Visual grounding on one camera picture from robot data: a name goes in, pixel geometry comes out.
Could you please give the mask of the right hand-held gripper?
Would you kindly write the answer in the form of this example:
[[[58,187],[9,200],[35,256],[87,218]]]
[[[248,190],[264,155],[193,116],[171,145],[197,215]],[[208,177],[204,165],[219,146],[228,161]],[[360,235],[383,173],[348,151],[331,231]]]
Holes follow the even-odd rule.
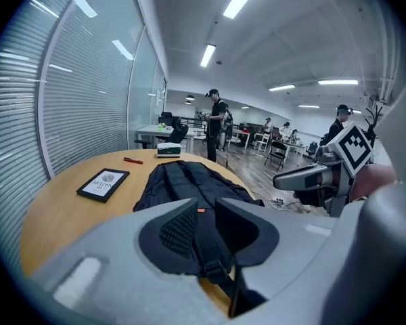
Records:
[[[317,162],[273,177],[273,186],[291,190],[303,205],[321,207],[339,217],[350,199],[355,177],[372,155],[372,147],[354,122],[319,148]]]

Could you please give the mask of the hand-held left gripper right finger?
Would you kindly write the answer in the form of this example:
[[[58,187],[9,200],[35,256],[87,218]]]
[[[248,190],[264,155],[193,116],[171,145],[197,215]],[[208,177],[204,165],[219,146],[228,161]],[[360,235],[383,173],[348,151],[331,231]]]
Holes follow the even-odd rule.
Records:
[[[262,299],[270,299],[299,276],[338,221],[230,198],[216,201],[215,217],[235,258],[235,287]]]

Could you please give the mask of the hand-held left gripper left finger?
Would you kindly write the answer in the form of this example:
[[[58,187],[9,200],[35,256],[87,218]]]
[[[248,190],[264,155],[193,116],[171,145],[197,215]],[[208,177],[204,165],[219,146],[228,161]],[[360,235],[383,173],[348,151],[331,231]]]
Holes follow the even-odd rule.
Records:
[[[143,248],[143,229],[180,215],[197,215],[196,201],[179,200],[105,221],[48,258],[30,279],[46,309],[61,322],[101,325],[225,325],[227,316],[198,279],[162,271]]]

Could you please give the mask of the black backpack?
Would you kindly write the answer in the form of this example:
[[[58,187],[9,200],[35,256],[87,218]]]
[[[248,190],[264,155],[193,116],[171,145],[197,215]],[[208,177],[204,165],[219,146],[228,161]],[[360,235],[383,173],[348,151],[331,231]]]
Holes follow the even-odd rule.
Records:
[[[141,198],[133,207],[138,212],[178,200],[193,199],[178,215],[157,218],[143,235],[143,252],[164,272],[195,275],[217,285],[239,309],[249,305],[235,291],[230,277],[236,254],[252,244],[259,229],[254,220],[231,212],[219,204],[222,198],[262,205],[249,193],[220,173],[198,162],[176,161],[158,165],[149,175]]]

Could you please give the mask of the person's right forearm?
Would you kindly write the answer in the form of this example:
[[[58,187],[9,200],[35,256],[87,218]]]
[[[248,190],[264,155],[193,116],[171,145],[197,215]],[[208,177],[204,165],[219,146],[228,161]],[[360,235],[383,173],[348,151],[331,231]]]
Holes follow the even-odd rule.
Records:
[[[354,180],[350,200],[368,197],[378,188],[394,183],[397,175],[392,166],[369,164],[365,165]]]

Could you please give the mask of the black folding chair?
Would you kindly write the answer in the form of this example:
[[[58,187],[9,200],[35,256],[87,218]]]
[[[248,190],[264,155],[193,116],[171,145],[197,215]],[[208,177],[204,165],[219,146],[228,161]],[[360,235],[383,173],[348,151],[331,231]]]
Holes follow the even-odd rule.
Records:
[[[267,163],[275,163],[277,165],[277,170],[279,170],[280,167],[283,168],[288,153],[287,149],[287,145],[277,140],[272,141],[264,165]]]

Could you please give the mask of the round wooden table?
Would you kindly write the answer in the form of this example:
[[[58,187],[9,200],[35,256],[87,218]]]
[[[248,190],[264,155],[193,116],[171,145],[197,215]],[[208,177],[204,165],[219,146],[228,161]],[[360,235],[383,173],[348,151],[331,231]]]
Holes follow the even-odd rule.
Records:
[[[144,164],[125,162],[124,157]],[[87,159],[56,175],[35,196],[24,219],[20,248],[24,275],[33,281],[35,271],[61,248],[96,225],[131,213],[149,174],[162,163],[154,150],[124,150]],[[104,168],[130,172],[118,193],[107,203],[79,196],[77,188]]]

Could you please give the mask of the white wooden chair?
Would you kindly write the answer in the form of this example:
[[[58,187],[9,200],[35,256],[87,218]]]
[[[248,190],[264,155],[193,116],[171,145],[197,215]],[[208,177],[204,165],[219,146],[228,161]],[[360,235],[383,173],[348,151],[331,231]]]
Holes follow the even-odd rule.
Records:
[[[270,140],[271,134],[270,133],[255,133],[254,134],[254,147],[259,152],[265,152],[267,148],[267,144]]]

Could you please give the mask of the person's white hoodie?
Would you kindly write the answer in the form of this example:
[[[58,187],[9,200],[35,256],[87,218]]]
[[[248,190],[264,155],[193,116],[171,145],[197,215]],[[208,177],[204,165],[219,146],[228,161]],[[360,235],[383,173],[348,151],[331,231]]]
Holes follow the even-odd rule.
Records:
[[[406,88],[378,123],[376,133],[398,179],[406,181]]]

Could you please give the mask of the white green tissue box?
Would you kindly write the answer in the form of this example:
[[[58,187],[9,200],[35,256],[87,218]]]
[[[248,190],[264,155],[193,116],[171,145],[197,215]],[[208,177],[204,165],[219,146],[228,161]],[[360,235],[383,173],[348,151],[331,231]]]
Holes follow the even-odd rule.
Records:
[[[156,147],[158,158],[177,158],[181,155],[181,144],[173,142],[159,143]]]

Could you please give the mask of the white desk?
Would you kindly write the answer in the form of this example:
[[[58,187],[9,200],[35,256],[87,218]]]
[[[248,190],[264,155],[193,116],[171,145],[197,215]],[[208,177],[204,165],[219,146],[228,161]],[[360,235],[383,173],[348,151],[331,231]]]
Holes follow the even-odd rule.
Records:
[[[168,137],[173,132],[172,127],[161,127],[160,125],[148,125],[147,127],[143,127],[141,129],[136,130],[137,138],[142,139],[144,136],[149,137]],[[195,132],[193,129],[189,130],[185,135],[184,139],[186,140],[186,152],[192,153],[194,151],[194,138]]]

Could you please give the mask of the white window blinds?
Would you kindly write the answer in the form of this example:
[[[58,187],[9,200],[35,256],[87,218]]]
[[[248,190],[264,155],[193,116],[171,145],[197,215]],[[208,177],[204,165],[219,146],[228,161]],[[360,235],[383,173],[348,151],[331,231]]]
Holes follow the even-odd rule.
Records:
[[[20,269],[37,192],[71,165],[127,146],[135,0],[25,0],[0,37],[0,255]]]

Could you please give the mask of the black picture frame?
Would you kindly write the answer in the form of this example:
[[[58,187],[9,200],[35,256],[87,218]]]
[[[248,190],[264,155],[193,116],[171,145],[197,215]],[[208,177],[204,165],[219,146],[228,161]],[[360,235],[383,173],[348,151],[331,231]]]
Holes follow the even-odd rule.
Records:
[[[107,203],[129,175],[129,171],[104,168],[85,182],[76,193],[91,200]]]

